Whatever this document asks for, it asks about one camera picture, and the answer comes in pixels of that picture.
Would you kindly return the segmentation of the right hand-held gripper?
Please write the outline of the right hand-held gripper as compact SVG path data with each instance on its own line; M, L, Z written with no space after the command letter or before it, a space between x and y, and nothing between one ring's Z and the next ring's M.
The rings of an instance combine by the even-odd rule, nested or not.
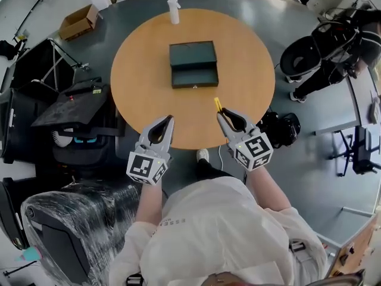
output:
M247 172L270 161L274 150L266 133L256 128L246 114L222 108L221 112L217 113L217 121L224 136L229 140L228 146L233 151L233 158ZM241 132L244 134L238 137L237 133Z

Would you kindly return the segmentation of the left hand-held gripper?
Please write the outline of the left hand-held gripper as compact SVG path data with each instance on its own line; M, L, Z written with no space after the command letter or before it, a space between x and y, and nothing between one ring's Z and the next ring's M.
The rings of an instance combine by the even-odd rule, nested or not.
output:
M144 128L129 154L126 175L144 185L157 185L168 171L173 131L173 116L160 117Z

